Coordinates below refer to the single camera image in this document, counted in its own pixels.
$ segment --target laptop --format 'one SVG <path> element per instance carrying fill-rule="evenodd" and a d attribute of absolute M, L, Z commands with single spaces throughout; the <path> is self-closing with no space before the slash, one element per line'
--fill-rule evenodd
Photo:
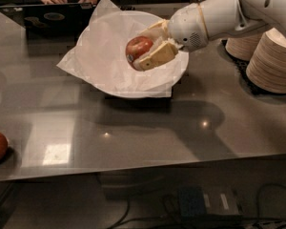
<path fill-rule="evenodd" d="M 0 12 L 29 31 L 61 35 L 83 31 L 95 8 L 91 3 L 5 5 Z"/>

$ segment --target white paper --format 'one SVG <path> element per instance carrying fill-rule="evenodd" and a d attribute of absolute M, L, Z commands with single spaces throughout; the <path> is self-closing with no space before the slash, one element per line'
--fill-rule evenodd
<path fill-rule="evenodd" d="M 112 1 L 101 0 L 76 46 L 57 66 L 107 94 L 126 98 L 171 96 L 172 86 L 188 66 L 186 52 L 145 72 L 134 70 L 125 56 L 127 43 L 160 19 L 146 12 L 122 11 Z"/>

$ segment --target table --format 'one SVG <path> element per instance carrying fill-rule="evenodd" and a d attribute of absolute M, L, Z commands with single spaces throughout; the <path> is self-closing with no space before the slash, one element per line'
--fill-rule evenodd
<path fill-rule="evenodd" d="M 190 54 L 171 98 L 132 100 L 56 67 L 75 43 L 0 14 L 0 180 L 286 154 L 286 95 L 250 94 L 220 40 Z"/>

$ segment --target paper bowl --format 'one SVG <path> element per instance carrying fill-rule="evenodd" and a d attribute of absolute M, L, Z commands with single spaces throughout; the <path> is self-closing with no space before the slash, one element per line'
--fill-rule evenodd
<path fill-rule="evenodd" d="M 77 45 L 58 67 L 106 94 L 123 98 L 169 97 L 172 86 L 188 67 L 187 52 L 179 52 L 171 62 L 145 72 L 134 70 L 125 56 L 129 40 L 159 20 L 153 14 L 135 10 L 94 12 Z"/>

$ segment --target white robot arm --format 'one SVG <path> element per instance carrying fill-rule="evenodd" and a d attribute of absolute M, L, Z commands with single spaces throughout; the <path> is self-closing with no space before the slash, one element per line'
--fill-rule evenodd
<path fill-rule="evenodd" d="M 148 36 L 155 29 L 163 30 L 169 40 L 137 60 L 136 68 L 146 71 L 171 61 L 178 50 L 193 52 L 218 38 L 242 37 L 270 28 L 286 37 L 286 0 L 206 0 L 191 4 L 178 10 L 169 21 L 163 20 L 142 32 Z"/>

